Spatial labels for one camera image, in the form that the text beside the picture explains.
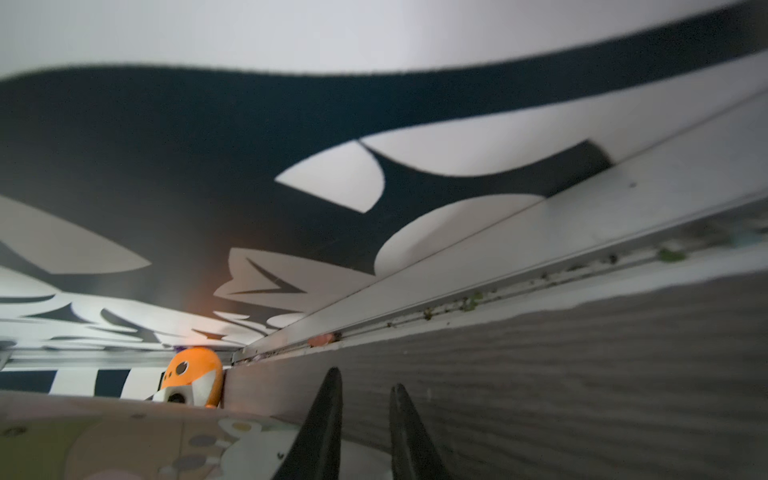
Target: dark stripe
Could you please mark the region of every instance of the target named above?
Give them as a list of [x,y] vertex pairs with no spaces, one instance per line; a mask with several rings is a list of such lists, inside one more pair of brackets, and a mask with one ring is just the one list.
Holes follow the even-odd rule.
[[48,393],[55,377],[56,370],[0,372],[0,390]]
[[50,312],[38,313],[37,315],[27,315],[27,318],[44,318],[70,323],[91,323],[77,316],[77,314],[72,311],[71,303],[64,305],[60,309],[51,310]]
[[96,374],[94,396],[110,396],[120,398],[125,379],[130,370],[99,370]]
[[52,299],[53,295],[48,296],[0,296],[0,303],[36,303]]

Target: orange toy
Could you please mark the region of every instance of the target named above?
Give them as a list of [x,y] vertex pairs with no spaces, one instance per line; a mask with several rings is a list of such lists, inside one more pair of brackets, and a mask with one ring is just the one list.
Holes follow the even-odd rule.
[[213,350],[194,347],[182,350],[163,374],[155,402],[186,403],[215,409],[221,400],[224,374]]

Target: black tip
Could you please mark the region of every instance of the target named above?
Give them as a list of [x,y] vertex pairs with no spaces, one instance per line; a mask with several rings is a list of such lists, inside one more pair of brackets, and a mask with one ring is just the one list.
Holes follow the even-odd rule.
[[273,480],[336,480],[341,458],[341,372],[328,370],[310,412]]
[[398,383],[389,394],[394,480],[450,480],[406,388]]

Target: white leaf shape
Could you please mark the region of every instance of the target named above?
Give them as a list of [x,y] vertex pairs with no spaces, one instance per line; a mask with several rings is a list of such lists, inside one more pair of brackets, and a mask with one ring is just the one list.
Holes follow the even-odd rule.
[[215,296],[298,312],[313,312],[376,280],[357,270],[265,250],[233,248],[229,263],[232,280]]
[[488,195],[437,208],[405,225],[376,254],[377,276],[413,265],[543,200],[538,195]]
[[112,240],[0,195],[0,241],[48,273],[113,273],[150,262]]
[[270,317],[269,320],[266,321],[267,325],[274,326],[275,328],[285,328],[291,323],[297,322],[304,318],[306,316],[306,313],[284,313],[283,315],[275,315],[273,317]]
[[384,192],[379,162],[356,141],[314,154],[275,181],[361,214],[373,208]]

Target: wood grain surface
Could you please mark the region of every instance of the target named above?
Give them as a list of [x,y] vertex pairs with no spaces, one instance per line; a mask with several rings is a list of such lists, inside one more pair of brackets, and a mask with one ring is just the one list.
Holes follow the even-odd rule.
[[302,422],[331,366],[343,434],[389,450],[403,383],[455,478],[766,478],[768,273],[227,373],[227,409]]

